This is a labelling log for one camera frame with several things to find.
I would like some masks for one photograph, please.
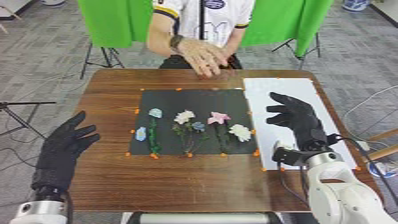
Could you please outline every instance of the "wooden table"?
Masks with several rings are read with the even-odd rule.
[[[135,109],[142,89],[231,89],[243,78],[309,78],[327,105],[341,134],[346,130],[312,74],[305,71],[236,71],[218,79],[197,80],[190,70],[99,70],[81,97],[87,124],[96,124],[101,141],[78,160],[71,195],[80,211],[263,212],[305,211],[279,184],[277,171],[261,171],[252,155],[197,155],[193,158],[129,156]],[[376,189],[358,153],[350,148],[360,170],[358,180]],[[300,192],[298,172],[286,182]]]

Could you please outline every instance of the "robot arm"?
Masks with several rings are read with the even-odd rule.
[[[46,138],[32,180],[35,198],[32,202],[19,205],[10,224],[67,223],[65,206],[69,204],[64,203],[62,195],[69,198],[67,189],[74,175],[76,159],[99,140],[99,135],[90,135],[96,131],[94,125],[76,129],[83,119],[85,112],[80,112]]]
[[[309,207],[321,224],[394,224],[373,189],[357,180],[351,169],[334,152],[307,160]]]
[[[328,148],[311,105],[275,93],[270,97],[282,105],[266,108],[268,112],[280,113],[266,123],[291,129],[300,149],[291,150],[277,143],[271,160],[307,167],[309,207],[319,224],[398,223],[383,211],[374,191],[357,180],[341,156]]]

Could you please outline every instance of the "black board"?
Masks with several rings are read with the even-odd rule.
[[[248,106],[241,90],[147,90],[142,92],[140,113],[135,119],[135,130],[149,127],[152,117],[149,110],[158,108],[163,117],[158,119],[156,139],[161,146],[159,155],[183,155],[181,140],[172,131],[175,124],[174,118],[177,113],[190,110],[195,118],[190,119],[206,124],[206,134],[209,140],[202,143],[200,149],[193,154],[220,154],[220,144],[216,140],[215,127],[207,125],[211,112],[225,113],[231,117],[227,125],[241,124],[252,130],[252,122],[248,116]],[[218,125],[218,131],[225,135],[227,127]],[[199,142],[200,135],[193,134],[193,142]],[[257,148],[254,136],[248,142],[239,142],[234,135],[229,134],[227,154],[250,154]],[[147,155],[149,142],[135,140],[131,135],[129,144],[131,155]]]

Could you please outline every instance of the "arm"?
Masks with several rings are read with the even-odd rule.
[[[191,65],[195,73],[211,77],[220,74],[218,65],[227,66],[227,58],[222,49],[209,43],[191,38],[183,38],[175,47],[170,49],[172,42],[172,26],[183,10],[181,0],[154,1],[154,13],[149,24],[147,48],[168,57],[179,54]]]
[[[170,50],[172,26],[174,20],[161,14],[152,13],[145,45],[147,49],[165,57],[170,57],[170,55],[175,54]]]
[[[65,217],[64,210],[65,205],[67,210],[71,209],[67,189],[74,175],[76,159],[99,140],[99,135],[90,135],[96,131],[94,125],[76,129],[83,119],[85,112],[80,112],[46,138],[32,181],[35,198],[32,202],[21,204],[10,224],[65,224],[67,218],[71,218]]]
[[[227,58],[234,54],[239,47],[241,39],[245,36],[245,29],[248,27],[248,23],[252,19],[250,17],[252,17],[254,3],[255,3],[254,0],[247,0],[241,6],[239,18],[236,21],[238,24],[234,26],[234,30],[227,39],[227,44],[223,46],[223,55],[227,56]]]
[[[378,195],[357,180],[341,156],[328,148],[311,105],[277,93],[270,93],[270,97],[282,105],[266,107],[268,112],[279,113],[266,123],[291,129],[298,145],[296,151],[277,144],[271,160],[279,167],[280,163],[307,167],[309,208],[319,224],[394,224]]]
[[[238,51],[243,36],[245,36],[245,29],[234,28],[231,36],[229,36],[227,44],[223,46],[223,55],[227,58]]]

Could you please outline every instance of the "sports jersey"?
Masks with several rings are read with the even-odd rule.
[[[248,26],[255,0],[204,2],[204,41],[223,47],[232,29],[245,29]],[[199,39],[199,3],[199,0],[152,0],[154,13],[175,21],[175,33],[195,39]]]

